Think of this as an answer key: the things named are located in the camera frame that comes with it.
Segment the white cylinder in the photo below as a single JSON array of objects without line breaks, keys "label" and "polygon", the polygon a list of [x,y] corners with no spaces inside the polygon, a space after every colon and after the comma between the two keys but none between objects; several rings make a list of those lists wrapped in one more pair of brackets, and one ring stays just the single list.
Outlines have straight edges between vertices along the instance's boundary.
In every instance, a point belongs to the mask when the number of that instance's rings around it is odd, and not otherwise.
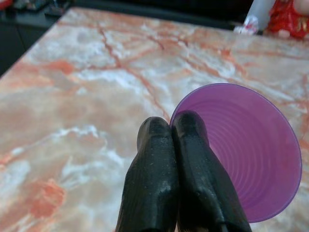
[{"label": "white cylinder", "polygon": [[254,0],[248,15],[254,15],[259,20],[259,29],[263,30],[267,27],[270,20],[269,11],[275,4],[276,0]]}]

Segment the marble countertop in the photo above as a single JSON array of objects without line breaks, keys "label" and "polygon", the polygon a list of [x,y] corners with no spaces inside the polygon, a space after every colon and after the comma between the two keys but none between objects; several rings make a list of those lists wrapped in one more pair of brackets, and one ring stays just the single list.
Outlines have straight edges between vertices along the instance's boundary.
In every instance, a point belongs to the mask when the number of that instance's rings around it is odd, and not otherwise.
[{"label": "marble countertop", "polygon": [[301,146],[296,197],[253,231],[308,231],[308,64],[308,43],[69,10],[0,80],[0,231],[112,232],[140,124],[211,83],[262,93]]}]

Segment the red object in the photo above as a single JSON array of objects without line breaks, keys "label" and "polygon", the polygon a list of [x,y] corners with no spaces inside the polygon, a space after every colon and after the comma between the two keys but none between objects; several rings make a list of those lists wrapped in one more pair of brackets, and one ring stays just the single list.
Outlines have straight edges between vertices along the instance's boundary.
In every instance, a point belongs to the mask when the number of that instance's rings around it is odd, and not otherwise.
[{"label": "red object", "polygon": [[309,17],[296,12],[294,0],[276,0],[270,11],[269,32],[286,30],[290,35],[303,39],[309,33]]},{"label": "red object", "polygon": [[13,0],[0,0],[0,10],[10,6],[13,3]]}]

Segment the plastic cup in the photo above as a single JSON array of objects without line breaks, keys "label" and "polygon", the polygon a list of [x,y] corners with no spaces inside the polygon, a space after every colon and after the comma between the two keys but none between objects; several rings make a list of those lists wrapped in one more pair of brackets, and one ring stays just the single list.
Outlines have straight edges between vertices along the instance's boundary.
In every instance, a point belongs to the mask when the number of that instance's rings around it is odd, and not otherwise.
[{"label": "plastic cup", "polygon": [[177,106],[204,120],[210,146],[228,172],[250,223],[274,217],[295,196],[301,153],[287,119],[265,97],[233,84],[203,86]]}]

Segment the black rubber finger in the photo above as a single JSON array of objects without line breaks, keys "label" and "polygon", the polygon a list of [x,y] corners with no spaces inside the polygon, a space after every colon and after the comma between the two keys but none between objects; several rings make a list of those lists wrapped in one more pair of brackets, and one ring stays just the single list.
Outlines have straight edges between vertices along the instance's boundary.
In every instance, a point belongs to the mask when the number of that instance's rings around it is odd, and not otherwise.
[{"label": "black rubber finger", "polygon": [[173,121],[180,183],[181,232],[251,232],[234,186],[209,146],[205,124],[185,111]]},{"label": "black rubber finger", "polygon": [[117,232],[174,232],[179,206],[177,164],[166,121],[143,122],[138,153],[125,179]]}]

